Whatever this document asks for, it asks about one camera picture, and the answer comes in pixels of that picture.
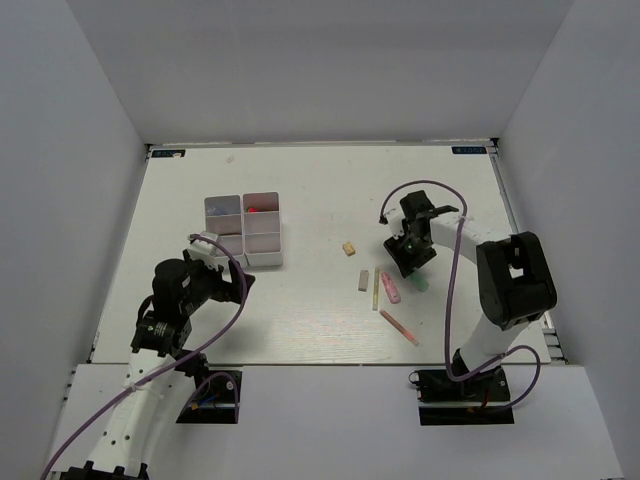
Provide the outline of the yellow beige eraser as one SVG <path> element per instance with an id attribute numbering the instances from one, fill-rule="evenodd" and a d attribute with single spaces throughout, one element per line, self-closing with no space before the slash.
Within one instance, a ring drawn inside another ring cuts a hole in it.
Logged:
<path id="1" fill-rule="evenodd" d="M 352 256 L 356 253 L 355 248 L 350 242 L 346 242 L 342 245 L 342 250 L 347 256 Z"/>

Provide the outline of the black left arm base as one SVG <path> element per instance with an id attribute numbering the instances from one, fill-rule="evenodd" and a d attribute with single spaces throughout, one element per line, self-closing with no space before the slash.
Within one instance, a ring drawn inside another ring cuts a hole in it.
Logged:
<path id="1" fill-rule="evenodd" d="M 195 383 L 196 395 L 178 416 L 177 424 L 235 425 L 240 414 L 243 371 L 206 369 Z"/>

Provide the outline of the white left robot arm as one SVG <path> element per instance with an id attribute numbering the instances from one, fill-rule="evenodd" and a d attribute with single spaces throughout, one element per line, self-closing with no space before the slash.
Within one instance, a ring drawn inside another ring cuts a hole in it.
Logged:
<path id="1" fill-rule="evenodd" d="M 231 371 L 209 368 L 205 349 L 211 340 L 188 350 L 191 318 L 209 301 L 246 305 L 254 276 L 244 272 L 217 237 L 192 234 L 182 257 L 154 269 L 152 293 L 137 311 L 128 369 L 119 393 L 94 413 L 54 453 L 64 451 L 103 414 L 106 426 L 80 467 L 62 479 L 146 479 L 153 454 L 167 427 L 199 398 L 233 396 L 239 412 L 240 388 Z"/>

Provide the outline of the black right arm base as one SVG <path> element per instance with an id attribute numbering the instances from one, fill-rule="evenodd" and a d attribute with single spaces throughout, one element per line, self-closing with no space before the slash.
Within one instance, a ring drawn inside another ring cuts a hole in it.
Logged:
<path id="1" fill-rule="evenodd" d="M 445 370 L 416 370 L 408 381 L 417 391 L 421 426 L 514 424 L 511 394 L 501 367 L 463 382 L 453 382 Z"/>

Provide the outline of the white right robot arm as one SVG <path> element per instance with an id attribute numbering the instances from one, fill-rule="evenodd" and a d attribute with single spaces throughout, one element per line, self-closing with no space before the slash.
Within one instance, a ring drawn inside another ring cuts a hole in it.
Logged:
<path id="1" fill-rule="evenodd" d="M 383 246 L 402 277 L 408 278 L 436 256 L 452 252 L 445 300 L 445 371 L 453 390 L 472 399 L 488 385 L 486 372 L 520 350 L 515 340 L 557 304 L 557 291 L 538 236 L 503 234 L 472 220 L 468 204 L 435 206 L 425 191 L 403 197 L 396 209 L 382 206 L 379 222 L 389 227 Z M 453 300 L 460 259 L 476 268 L 482 315 L 462 347 L 451 348 Z"/>

